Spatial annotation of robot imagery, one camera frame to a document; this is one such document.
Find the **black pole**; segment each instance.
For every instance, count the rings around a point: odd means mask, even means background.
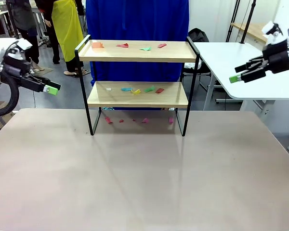
[[[9,1],[6,1],[6,7],[8,8],[9,18],[10,18],[10,21],[12,23],[12,27],[13,27],[13,30],[14,30],[15,38],[19,39],[17,28],[16,28],[15,21],[14,21],[14,17],[12,15],[12,10],[11,10],[10,4],[11,3]]]
[[[237,11],[239,9],[240,2],[241,2],[241,0],[236,0],[235,8],[233,10],[233,14],[232,14],[232,18],[231,18],[230,23],[234,23],[236,20],[236,14],[237,14]],[[226,38],[226,42],[229,42],[229,40],[230,40],[232,29],[233,29],[233,27],[230,25],[229,30],[228,30],[228,34],[227,34],[227,38]]]
[[[241,44],[244,43],[244,40],[245,40],[247,31],[248,31],[249,26],[250,26],[251,17],[252,17],[252,14],[254,13],[255,6],[256,6],[256,0],[254,0],[253,3],[252,3],[252,5],[251,5],[250,15],[249,15],[249,18],[248,18],[247,23],[246,23],[246,26],[245,26],[245,30],[244,30],[244,33],[243,33],[242,40],[241,40],[241,42],[240,42]]]

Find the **green block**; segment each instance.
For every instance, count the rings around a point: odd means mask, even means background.
[[[235,83],[235,82],[239,82],[239,79],[237,78],[240,75],[236,75],[236,76],[232,76],[229,78],[230,83]]]
[[[145,92],[149,92],[149,91],[152,91],[152,90],[155,90],[155,87],[154,87],[154,86],[152,86],[152,87],[150,87],[150,88],[147,88],[147,89],[145,89]]]
[[[47,90],[47,93],[48,94],[51,94],[51,95],[57,95],[58,93],[58,89],[57,88],[54,88],[54,87],[51,87],[51,86],[48,86],[48,85],[45,85],[48,90]]]
[[[143,50],[143,51],[150,51],[152,49],[152,47],[146,47],[146,48],[142,48],[140,50]]]

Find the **yellow paper piece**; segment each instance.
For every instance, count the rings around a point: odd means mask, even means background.
[[[140,91],[140,89],[137,89],[137,90],[135,90],[135,91],[132,91],[132,93],[135,94],[135,95],[137,95],[137,94],[141,93],[141,91]]]

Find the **wooden shelf board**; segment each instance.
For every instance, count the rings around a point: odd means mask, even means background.
[[[104,48],[92,48],[93,42],[103,43]],[[117,47],[128,43],[128,48]],[[161,43],[167,46],[158,48]],[[150,51],[141,48],[152,47]],[[101,62],[153,62],[153,63],[193,63],[196,54],[187,42],[179,41],[122,41],[122,40],[90,40],[79,52],[81,61]]]
[[[242,32],[244,32],[245,27],[246,27],[246,23],[243,23],[243,24],[231,23],[230,25],[237,29],[241,28]],[[265,36],[263,36],[263,33],[262,33],[262,28],[264,26],[265,26],[265,23],[251,23],[247,31],[247,34],[263,43],[266,43],[268,39]]]
[[[164,91],[144,90],[155,86]],[[140,89],[141,93],[134,95],[121,88]],[[113,82],[96,81],[88,98],[89,107],[178,107],[187,108],[188,100],[181,82]]]

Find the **person's hand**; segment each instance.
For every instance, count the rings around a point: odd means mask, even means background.
[[[46,24],[46,26],[48,26],[48,27],[52,27],[52,24],[51,24],[51,22],[50,22],[50,21],[48,21],[48,20],[46,20],[46,19],[45,19],[45,24]]]

